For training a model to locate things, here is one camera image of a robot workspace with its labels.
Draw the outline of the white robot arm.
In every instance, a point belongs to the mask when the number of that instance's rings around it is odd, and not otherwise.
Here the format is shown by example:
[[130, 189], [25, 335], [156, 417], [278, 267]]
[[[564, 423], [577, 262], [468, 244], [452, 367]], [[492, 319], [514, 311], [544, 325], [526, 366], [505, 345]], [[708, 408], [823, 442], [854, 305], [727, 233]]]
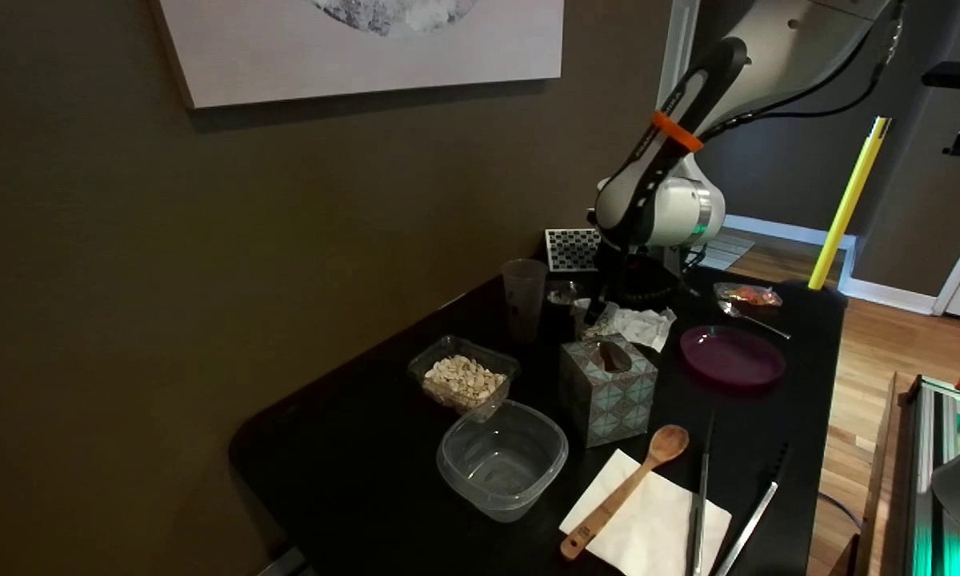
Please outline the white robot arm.
[[651, 113], [628, 161], [598, 185], [590, 224], [606, 251], [698, 247], [718, 233], [723, 193], [694, 158], [830, 79], [903, 0], [750, 0]]

